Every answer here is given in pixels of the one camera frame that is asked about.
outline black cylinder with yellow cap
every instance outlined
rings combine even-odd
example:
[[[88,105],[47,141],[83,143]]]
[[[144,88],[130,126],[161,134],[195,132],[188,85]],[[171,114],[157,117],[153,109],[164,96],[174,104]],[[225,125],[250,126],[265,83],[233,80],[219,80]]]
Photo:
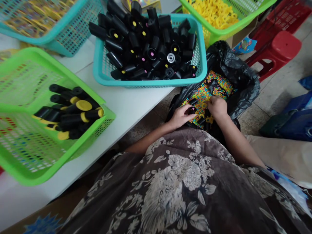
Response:
[[[78,129],[72,129],[66,132],[59,132],[58,133],[58,139],[59,140],[76,140],[79,139],[83,133],[79,131]]]
[[[100,105],[93,98],[87,98],[86,101],[91,103],[93,110],[100,107]]]
[[[73,124],[65,124],[65,123],[58,123],[56,125],[54,125],[54,129],[56,131],[59,131],[59,132],[66,132],[66,131],[69,131],[69,130],[72,130],[72,129],[75,129],[78,127],[78,124],[76,123],[73,123]]]
[[[74,104],[80,100],[80,98],[76,97],[71,91],[62,92],[61,97],[65,98],[71,104]]]
[[[63,125],[74,125],[88,122],[89,120],[85,117],[85,112],[80,114],[65,114],[61,117],[61,123]]]
[[[36,113],[32,115],[34,119],[42,119],[42,117],[51,110],[51,107],[43,106]]]
[[[60,104],[55,104],[52,106],[53,109],[61,110],[64,111],[68,108],[68,106],[60,105]]]
[[[89,98],[89,94],[87,94],[81,87],[74,87],[72,89],[72,93],[76,96],[79,97],[82,100],[85,100],[87,98]]]
[[[61,120],[64,111],[51,108],[40,120],[44,124],[57,124]]]
[[[50,101],[64,106],[69,106],[71,104],[69,101],[67,101],[65,98],[58,94],[52,95]]]
[[[85,133],[93,124],[94,122],[89,122],[89,123],[84,123],[84,124],[80,124],[78,126],[79,131]]]
[[[92,105],[90,102],[85,100],[79,100],[75,104],[70,105],[66,110],[66,114],[77,114],[85,111],[89,111],[92,109]]]
[[[63,87],[63,86],[60,86],[60,85],[58,85],[58,84],[51,84],[51,85],[49,86],[49,90],[50,90],[51,92],[58,93],[58,94],[61,94],[61,93],[64,92],[64,91],[70,91],[70,89],[65,88],[65,87]]]
[[[104,110],[101,108],[99,110],[87,111],[87,112],[85,112],[84,116],[89,121],[97,120],[97,119],[102,118],[104,116]]]
[[[56,124],[48,124],[45,129],[55,131]]]

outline teal plastic basket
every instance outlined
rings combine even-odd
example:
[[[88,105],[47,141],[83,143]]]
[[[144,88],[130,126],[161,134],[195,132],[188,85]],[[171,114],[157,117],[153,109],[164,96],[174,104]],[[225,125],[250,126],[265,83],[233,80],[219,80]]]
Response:
[[[191,64],[197,66],[198,70],[194,78],[177,79],[177,80],[147,80],[147,81],[121,81],[111,77],[111,71],[115,66],[111,65],[106,57],[108,53],[104,47],[104,42],[97,38],[94,53],[93,76],[95,80],[105,86],[123,86],[126,88],[163,88],[186,86],[201,82],[207,76],[207,62],[204,35],[202,26],[191,15],[171,14],[173,27],[178,27],[183,20],[188,19],[191,25],[190,33],[197,34],[196,48]]]
[[[17,10],[26,0],[0,0],[0,33],[18,40],[43,47],[67,57],[73,57],[90,37],[89,22],[98,23],[98,14],[104,9],[101,0],[77,0],[66,15],[41,38],[21,35],[3,23],[4,20],[20,17]]]

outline red plastic stool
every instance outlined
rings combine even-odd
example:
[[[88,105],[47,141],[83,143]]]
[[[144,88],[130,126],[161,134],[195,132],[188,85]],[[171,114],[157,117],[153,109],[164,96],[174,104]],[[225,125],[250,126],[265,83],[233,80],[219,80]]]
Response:
[[[263,69],[259,71],[260,82],[277,72],[292,60],[300,51],[301,41],[287,31],[280,31],[272,41],[250,56],[245,62],[249,67],[259,62]]]

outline colorful beads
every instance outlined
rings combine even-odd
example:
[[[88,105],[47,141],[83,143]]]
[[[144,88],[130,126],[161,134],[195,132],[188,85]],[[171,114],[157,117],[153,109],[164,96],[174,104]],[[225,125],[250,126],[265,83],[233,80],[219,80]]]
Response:
[[[204,82],[197,89],[195,94],[190,98],[186,99],[181,106],[187,104],[189,100],[196,98],[198,102],[194,105],[197,109],[197,116],[190,120],[190,122],[196,124],[197,126],[203,128],[203,126],[199,125],[197,121],[204,117],[205,109],[207,108],[206,102],[210,100],[211,96],[220,96],[223,99],[227,99],[230,95],[235,93],[237,90],[233,88],[233,85],[223,76],[213,71],[210,71]],[[213,118],[206,118],[206,122],[213,123]]]

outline black plastic bag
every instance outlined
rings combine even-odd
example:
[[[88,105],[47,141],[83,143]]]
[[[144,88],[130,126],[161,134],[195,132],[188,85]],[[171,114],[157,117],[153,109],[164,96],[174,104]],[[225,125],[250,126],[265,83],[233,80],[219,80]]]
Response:
[[[260,82],[257,74],[239,57],[237,57],[225,41],[218,41],[211,45],[206,51],[208,73],[212,70],[226,77],[238,89],[227,99],[227,113],[240,129],[237,117],[251,106],[259,95]],[[176,95],[170,105],[167,120],[171,119],[176,108],[180,107],[186,98],[191,98],[201,86],[191,84],[184,87],[180,94]],[[187,122],[186,126],[200,129],[197,125]],[[225,145],[223,134],[214,121],[209,131],[210,135]]]

